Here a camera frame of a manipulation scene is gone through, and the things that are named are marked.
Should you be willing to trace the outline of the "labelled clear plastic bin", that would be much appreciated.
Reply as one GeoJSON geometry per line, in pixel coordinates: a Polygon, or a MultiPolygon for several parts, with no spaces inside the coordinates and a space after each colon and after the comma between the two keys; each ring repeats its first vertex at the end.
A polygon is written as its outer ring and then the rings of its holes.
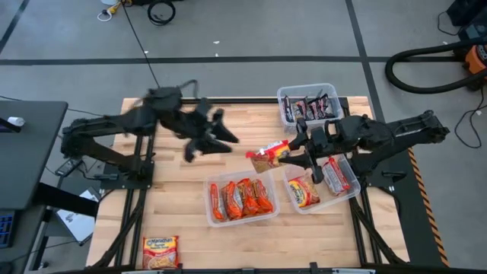
{"type": "Polygon", "coordinates": [[[229,174],[220,174],[218,176],[209,177],[203,185],[203,196],[205,199],[205,209],[206,209],[206,217],[207,221],[210,226],[214,228],[223,228],[235,225],[243,225],[246,223],[263,221],[266,219],[276,217],[280,212],[280,204],[279,199],[277,196],[277,192],[275,189],[275,183],[272,175],[269,172],[258,174],[253,170],[249,171],[241,171],[229,174]],[[216,183],[220,190],[221,197],[223,199],[221,190],[224,186],[226,186],[230,181],[234,181],[236,184],[244,178],[249,178],[250,181],[259,179],[263,182],[265,188],[267,189],[268,197],[273,204],[274,211],[270,213],[259,214],[256,213],[252,216],[241,217],[239,219],[230,220],[226,213],[226,220],[225,221],[217,221],[213,214],[212,214],[212,204],[210,200],[210,184],[216,183]]]}

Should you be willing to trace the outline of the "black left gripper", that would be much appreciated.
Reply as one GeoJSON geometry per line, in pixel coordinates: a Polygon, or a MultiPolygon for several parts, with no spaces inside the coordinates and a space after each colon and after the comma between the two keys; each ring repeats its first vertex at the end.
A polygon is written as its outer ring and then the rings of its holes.
{"type": "Polygon", "coordinates": [[[197,151],[203,154],[230,153],[232,148],[219,140],[238,143],[236,137],[221,121],[223,110],[217,109],[212,120],[208,112],[212,108],[209,100],[203,98],[192,112],[177,111],[172,131],[179,139],[189,139],[184,147],[184,160],[192,162],[197,151]]]}

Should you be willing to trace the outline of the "black aluminium rig frame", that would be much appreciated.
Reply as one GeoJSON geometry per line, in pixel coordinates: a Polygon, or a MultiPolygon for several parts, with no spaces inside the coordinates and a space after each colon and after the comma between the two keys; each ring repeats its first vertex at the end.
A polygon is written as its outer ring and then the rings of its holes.
{"type": "Polygon", "coordinates": [[[154,141],[154,182],[145,198],[142,221],[129,232],[116,263],[142,264],[146,237],[178,236],[180,262],[191,269],[262,269],[358,266],[373,262],[377,249],[364,228],[354,225],[348,202],[309,214],[297,212],[285,188],[282,169],[271,173],[280,209],[275,217],[214,228],[203,196],[207,180],[228,182],[249,173],[248,151],[285,138],[278,101],[271,97],[214,98],[225,125],[239,138],[230,154],[183,159],[183,141],[159,129],[154,141]],[[362,233],[361,240],[355,235],[362,233]]]}

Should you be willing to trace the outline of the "black equipment case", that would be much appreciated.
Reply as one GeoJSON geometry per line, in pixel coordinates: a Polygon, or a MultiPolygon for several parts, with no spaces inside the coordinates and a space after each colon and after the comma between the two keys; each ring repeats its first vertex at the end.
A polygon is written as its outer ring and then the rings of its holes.
{"type": "Polygon", "coordinates": [[[454,0],[446,13],[452,25],[461,27],[468,24],[484,7],[487,7],[487,0],[454,0]]]}

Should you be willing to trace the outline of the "white paper sheets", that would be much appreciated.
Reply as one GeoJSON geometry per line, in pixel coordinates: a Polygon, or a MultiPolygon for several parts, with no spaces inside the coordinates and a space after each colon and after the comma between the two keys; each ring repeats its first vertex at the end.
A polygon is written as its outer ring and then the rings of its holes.
{"type": "Polygon", "coordinates": [[[56,215],[78,243],[83,244],[92,236],[95,227],[95,217],[64,209],[59,209],[56,215]]]}

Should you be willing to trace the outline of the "black platform with hazard stripes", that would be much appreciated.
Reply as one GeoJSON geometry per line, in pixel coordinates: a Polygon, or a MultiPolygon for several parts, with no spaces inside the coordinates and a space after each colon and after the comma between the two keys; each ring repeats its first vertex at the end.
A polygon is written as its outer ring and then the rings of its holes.
{"type": "Polygon", "coordinates": [[[448,267],[447,253],[413,148],[381,162],[377,172],[385,190],[395,199],[409,262],[415,266],[448,267]]]}

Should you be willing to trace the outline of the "blue lit keyboard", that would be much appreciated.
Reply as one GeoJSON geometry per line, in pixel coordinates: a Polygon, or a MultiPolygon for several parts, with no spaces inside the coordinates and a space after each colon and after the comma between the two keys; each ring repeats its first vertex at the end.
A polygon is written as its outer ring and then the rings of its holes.
{"type": "Polygon", "coordinates": [[[8,248],[13,244],[16,232],[16,211],[0,210],[0,249],[8,248]]]}

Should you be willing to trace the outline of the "black desk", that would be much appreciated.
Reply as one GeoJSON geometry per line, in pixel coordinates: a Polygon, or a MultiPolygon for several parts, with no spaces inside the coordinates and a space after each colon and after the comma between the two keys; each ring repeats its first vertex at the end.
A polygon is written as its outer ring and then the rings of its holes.
{"type": "Polygon", "coordinates": [[[0,274],[23,274],[47,206],[95,216],[98,203],[41,181],[68,104],[0,100],[0,210],[16,211],[13,244],[0,249],[0,274]],[[8,122],[22,117],[22,127],[8,122]]]}

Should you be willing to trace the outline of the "red yellow Maruchan ramen packet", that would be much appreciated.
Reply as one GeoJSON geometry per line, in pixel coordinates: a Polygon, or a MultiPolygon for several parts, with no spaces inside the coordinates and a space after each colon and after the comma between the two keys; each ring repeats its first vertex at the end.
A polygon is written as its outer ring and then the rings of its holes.
{"type": "Polygon", "coordinates": [[[351,189],[344,173],[333,157],[328,157],[323,164],[322,172],[325,177],[327,186],[334,196],[341,195],[351,189]]]}
{"type": "Polygon", "coordinates": [[[283,166],[279,160],[289,156],[291,150],[288,146],[288,140],[281,140],[273,142],[266,147],[262,147],[257,151],[248,151],[245,154],[247,159],[250,159],[254,170],[258,173],[264,173],[268,170],[283,166]]]}
{"type": "Polygon", "coordinates": [[[176,269],[179,265],[178,236],[145,237],[143,239],[142,268],[176,269]]]}
{"type": "Polygon", "coordinates": [[[288,186],[299,208],[304,208],[320,202],[319,193],[310,176],[293,178],[288,181],[288,186]]]}

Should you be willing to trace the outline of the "orange black vacuum cleaner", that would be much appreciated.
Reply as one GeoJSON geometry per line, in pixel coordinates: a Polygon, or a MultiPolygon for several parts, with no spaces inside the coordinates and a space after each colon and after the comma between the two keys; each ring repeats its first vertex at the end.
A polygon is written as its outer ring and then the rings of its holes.
{"type": "MultiPolygon", "coordinates": [[[[487,38],[487,23],[471,23],[459,33],[462,41],[478,37],[487,38]]],[[[459,49],[456,54],[463,60],[462,67],[471,75],[487,69],[487,45],[459,49]]],[[[487,83],[487,76],[469,83],[466,87],[471,91],[477,91],[485,83],[487,83]]]]}

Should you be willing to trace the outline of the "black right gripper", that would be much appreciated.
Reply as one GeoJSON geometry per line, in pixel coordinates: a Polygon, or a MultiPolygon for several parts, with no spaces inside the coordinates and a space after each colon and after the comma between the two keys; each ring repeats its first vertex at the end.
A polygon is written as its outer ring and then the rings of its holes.
{"type": "Polygon", "coordinates": [[[356,149],[351,142],[345,141],[339,133],[330,134],[328,125],[326,123],[325,126],[313,128],[308,133],[306,121],[302,118],[297,119],[298,134],[288,143],[288,147],[291,151],[303,147],[303,154],[279,158],[279,162],[310,168],[313,183],[321,183],[324,174],[322,167],[317,163],[319,158],[349,153],[356,149]]]}

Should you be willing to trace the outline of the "black power adapter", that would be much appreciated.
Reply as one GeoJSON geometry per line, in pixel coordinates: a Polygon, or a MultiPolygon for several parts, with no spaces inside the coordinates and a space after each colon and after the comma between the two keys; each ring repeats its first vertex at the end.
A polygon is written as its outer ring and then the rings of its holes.
{"type": "Polygon", "coordinates": [[[67,177],[69,174],[71,174],[74,170],[76,170],[83,161],[81,159],[68,159],[64,164],[59,166],[55,174],[60,177],[67,177]]]}

